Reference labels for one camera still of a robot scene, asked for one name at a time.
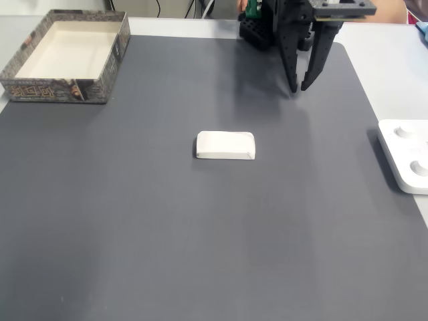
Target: gray desk mat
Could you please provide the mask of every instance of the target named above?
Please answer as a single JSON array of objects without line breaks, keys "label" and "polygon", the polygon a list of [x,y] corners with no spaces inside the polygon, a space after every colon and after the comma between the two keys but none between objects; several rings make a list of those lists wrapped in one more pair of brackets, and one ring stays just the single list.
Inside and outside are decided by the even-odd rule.
[{"label": "gray desk mat", "polygon": [[[426,320],[428,231],[376,127],[341,45],[292,96],[274,51],[133,36],[107,105],[0,114],[0,320]],[[201,130],[256,160],[193,158]]]}]

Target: white eraser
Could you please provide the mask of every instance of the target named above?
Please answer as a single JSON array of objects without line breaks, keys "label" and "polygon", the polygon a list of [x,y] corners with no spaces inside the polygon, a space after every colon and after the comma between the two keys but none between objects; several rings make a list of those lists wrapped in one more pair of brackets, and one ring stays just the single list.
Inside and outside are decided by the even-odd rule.
[{"label": "white eraser", "polygon": [[200,132],[196,141],[196,157],[255,159],[254,136],[250,132]]}]

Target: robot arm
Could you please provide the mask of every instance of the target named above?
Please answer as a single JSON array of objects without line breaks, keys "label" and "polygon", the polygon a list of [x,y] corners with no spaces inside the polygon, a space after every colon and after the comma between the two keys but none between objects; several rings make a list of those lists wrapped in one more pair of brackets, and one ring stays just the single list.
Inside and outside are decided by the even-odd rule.
[{"label": "robot arm", "polygon": [[[252,17],[255,2],[249,0],[247,6],[252,9]],[[267,49],[276,42],[290,89],[296,92],[297,50],[307,51],[312,47],[302,82],[302,90],[306,90],[322,72],[343,22],[374,15],[376,7],[369,0],[263,0],[259,13],[260,18],[250,18],[247,14],[239,34],[259,49]]]}]

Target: open box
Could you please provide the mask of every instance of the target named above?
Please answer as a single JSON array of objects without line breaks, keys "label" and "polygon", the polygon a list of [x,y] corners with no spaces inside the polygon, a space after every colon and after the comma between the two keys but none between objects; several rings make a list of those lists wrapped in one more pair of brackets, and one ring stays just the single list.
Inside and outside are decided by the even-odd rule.
[{"label": "open box", "polygon": [[105,104],[129,38],[125,12],[51,10],[0,82],[14,101]]}]

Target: person's hand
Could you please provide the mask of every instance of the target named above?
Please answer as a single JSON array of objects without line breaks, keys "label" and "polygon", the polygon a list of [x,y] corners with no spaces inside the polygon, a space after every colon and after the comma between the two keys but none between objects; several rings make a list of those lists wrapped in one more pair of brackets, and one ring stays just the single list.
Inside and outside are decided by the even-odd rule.
[{"label": "person's hand", "polygon": [[245,8],[247,7],[248,0],[237,0],[237,10],[238,12],[245,11]]}]

